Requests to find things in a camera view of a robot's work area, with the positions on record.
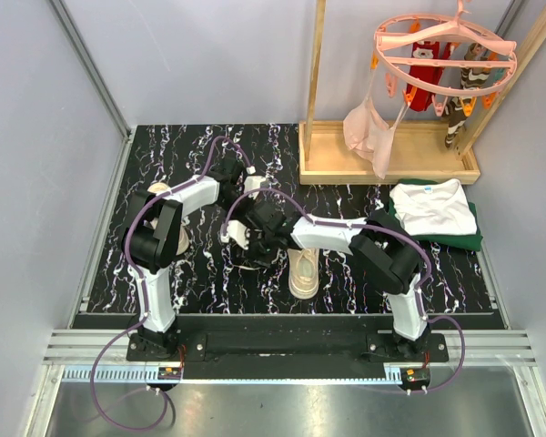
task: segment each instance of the black marble tabletop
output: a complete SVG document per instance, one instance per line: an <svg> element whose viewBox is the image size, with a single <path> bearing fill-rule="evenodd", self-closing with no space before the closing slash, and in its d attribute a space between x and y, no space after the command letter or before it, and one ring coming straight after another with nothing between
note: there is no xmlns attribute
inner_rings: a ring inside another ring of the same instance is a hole
<svg viewBox="0 0 546 437"><path fill-rule="evenodd" d="M119 231L130 194L163 181L174 186L204 167L212 139L227 135L237 141L274 188L291 195L310 213L355 219L388 206L388 186L303 186L298 181L297 125L139 126L117 195L106 243L99 261L88 312L137 311L135 282L127 274L119 249ZM225 153L220 147L216 158ZM291 206L271 198L287 213ZM298 300L288 288L288 258L280 252L270 269L241 270L233 265L230 247L218 240L225 214L206 207L187 218L190 248L171 267L173 303L180 313L337 313L388 311L382 290L352 257L322 251L319 291L312 300ZM489 312L490 299L474 252L435 243L421 243L433 263L423 293L429 312Z"/></svg>

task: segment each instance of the black mounting plate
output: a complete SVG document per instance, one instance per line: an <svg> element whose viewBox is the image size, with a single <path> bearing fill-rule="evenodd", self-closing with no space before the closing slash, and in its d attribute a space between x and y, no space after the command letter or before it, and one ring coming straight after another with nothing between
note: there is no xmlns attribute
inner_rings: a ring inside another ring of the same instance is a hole
<svg viewBox="0 0 546 437"><path fill-rule="evenodd" d="M203 361L207 349L207 336L204 334L178 335L174 338L177 343L175 352L166 353L152 343L142 341L138 333L133 333L127 345L127 361L179 361L179 347L184 347L186 362Z"/></svg>
<svg viewBox="0 0 546 437"><path fill-rule="evenodd" d="M366 336L370 362L425 362L429 352L430 362L448 362L449 353L443 334L431 333L423 352L405 357L398 349L391 332L371 333Z"/></svg>

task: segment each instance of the wooden rack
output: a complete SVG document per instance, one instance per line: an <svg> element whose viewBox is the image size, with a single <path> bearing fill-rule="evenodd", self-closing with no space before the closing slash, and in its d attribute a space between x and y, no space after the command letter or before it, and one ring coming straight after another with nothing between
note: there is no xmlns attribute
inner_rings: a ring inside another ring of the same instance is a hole
<svg viewBox="0 0 546 437"><path fill-rule="evenodd" d="M473 184L480 176L480 168L472 149L473 143L546 39L546 6L516 51L518 68L513 79L491 107L474 116L469 128L460 132L453 149L445 148L447 123L403 121L394 135L389 171L384 179L374 174L369 161L348 150L344 143L341 120L314 120L325 10L326 0L318 0L309 80L308 117L306 121L299 123L299 182L305 185L366 185L394 184L402 178L440 182L457 178L462 184Z"/></svg>

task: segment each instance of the beige sneaker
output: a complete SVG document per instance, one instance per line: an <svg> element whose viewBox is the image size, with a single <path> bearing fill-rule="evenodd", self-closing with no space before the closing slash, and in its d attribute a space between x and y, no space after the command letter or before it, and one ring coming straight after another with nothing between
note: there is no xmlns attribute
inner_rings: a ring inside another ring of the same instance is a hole
<svg viewBox="0 0 546 437"><path fill-rule="evenodd" d="M168 184L165 184L164 182L157 182L155 184L152 184L147 190L150 193L157 194L161 193L162 191L166 191L167 189L170 189L170 186ZM152 228L155 229L157 225L157 218L154 218L150 225L152 225ZM186 228L183 224L180 224L180 235L178 236L178 250L176 251L176 254L182 255L184 252L187 251L188 246L190 246L190 239L188 238Z"/></svg>
<svg viewBox="0 0 546 437"><path fill-rule="evenodd" d="M298 299L311 299L319 287L319 249L288 249L289 290Z"/></svg>

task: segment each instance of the metal floor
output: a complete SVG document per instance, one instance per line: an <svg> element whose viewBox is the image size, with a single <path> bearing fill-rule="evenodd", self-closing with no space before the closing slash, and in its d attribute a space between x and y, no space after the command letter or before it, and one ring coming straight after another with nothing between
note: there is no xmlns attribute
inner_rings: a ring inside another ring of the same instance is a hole
<svg viewBox="0 0 546 437"><path fill-rule="evenodd" d="M435 368L433 383L449 378ZM134 384L97 384L101 405L112 404ZM176 421L168 416L150 436L532 436L513 373L506 368L465 369L450 387L423 396L385 395L353 386L186 385L169 392ZM162 401L140 393L109 415L125 425L146 426ZM88 384L65 382L50 422L51 437L119 436L97 418Z"/></svg>

